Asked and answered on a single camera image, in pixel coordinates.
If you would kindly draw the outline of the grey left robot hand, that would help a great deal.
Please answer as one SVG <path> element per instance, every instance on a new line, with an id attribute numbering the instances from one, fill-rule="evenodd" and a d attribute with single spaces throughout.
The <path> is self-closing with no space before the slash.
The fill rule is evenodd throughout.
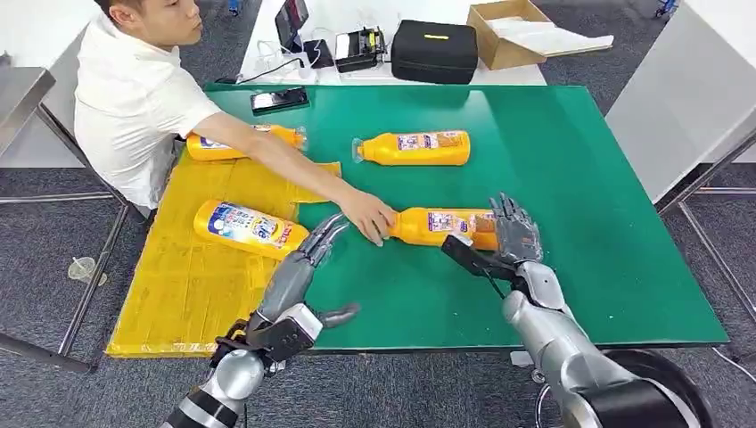
<path id="1" fill-rule="evenodd" d="M 278 265 L 268 282 L 262 302 L 251 314 L 248 333 L 272 325 L 282 318 L 290 318 L 311 337 L 324 328 L 334 328 L 349 322 L 360 310 L 357 303 L 340 309 L 316 312 L 305 303 L 305 296 L 314 273 L 339 233 L 349 228 L 342 213 L 323 220 L 294 251 Z"/>

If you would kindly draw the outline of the person's hand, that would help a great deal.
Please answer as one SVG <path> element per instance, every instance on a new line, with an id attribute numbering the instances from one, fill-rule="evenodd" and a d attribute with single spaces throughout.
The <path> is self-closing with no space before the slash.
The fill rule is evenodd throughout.
<path id="1" fill-rule="evenodd" d="M 362 191 L 350 190 L 336 204 L 360 233 L 378 247 L 390 235 L 397 212 L 379 198 Z"/>

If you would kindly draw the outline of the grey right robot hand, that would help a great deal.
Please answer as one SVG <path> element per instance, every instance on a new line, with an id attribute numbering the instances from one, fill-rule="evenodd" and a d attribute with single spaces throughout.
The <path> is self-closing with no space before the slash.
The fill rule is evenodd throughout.
<path id="1" fill-rule="evenodd" d="M 528 212 L 505 193 L 491 197 L 489 203 L 496 235 L 494 250 L 479 251 L 471 239 L 461 235 L 448 235 L 441 250 L 474 276 L 524 283 L 543 259 L 538 226 Z"/>

